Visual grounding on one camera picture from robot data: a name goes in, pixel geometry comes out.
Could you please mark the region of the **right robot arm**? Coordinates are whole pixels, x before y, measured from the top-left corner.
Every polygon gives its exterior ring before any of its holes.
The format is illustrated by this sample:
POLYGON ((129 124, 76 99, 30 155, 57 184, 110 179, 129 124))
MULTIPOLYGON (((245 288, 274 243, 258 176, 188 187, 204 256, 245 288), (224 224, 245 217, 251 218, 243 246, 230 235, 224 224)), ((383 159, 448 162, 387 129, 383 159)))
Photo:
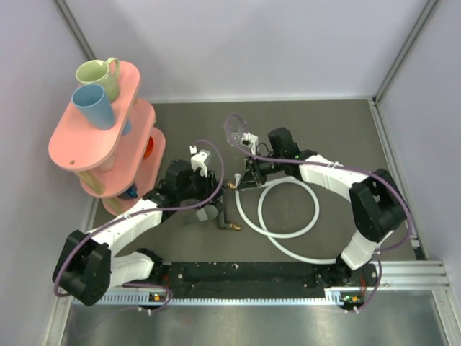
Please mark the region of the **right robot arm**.
POLYGON ((322 187, 345 198, 352 207, 356 231, 351 240, 329 263, 332 275, 325 283, 338 281, 355 284, 362 268, 382 251, 383 242, 403 223, 411 224, 411 212, 389 171, 369 172, 330 161, 315 151, 300 150, 286 128, 268 135, 271 148, 266 156, 259 154, 258 138, 243 130, 231 133, 229 143, 242 150, 246 171, 239 180, 240 190, 263 187, 271 174, 284 172, 296 182, 322 187))

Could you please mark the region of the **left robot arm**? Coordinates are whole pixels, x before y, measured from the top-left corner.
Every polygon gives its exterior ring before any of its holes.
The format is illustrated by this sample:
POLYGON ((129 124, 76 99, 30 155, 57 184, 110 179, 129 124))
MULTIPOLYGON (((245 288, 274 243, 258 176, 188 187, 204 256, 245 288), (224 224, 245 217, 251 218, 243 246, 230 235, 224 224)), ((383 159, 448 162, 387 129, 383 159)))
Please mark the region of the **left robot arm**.
POLYGON ((162 260, 152 251, 140 249, 119 257, 118 253, 147 230, 177 211, 183 202, 195 200, 186 224, 218 217, 222 181, 208 168, 210 153, 202 150, 189 161, 170 163, 159 186, 139 199, 127 212, 86 233, 76 230, 66 239, 52 275, 58 296, 73 296, 92 306, 111 288, 134 280, 157 285, 163 279, 162 260))

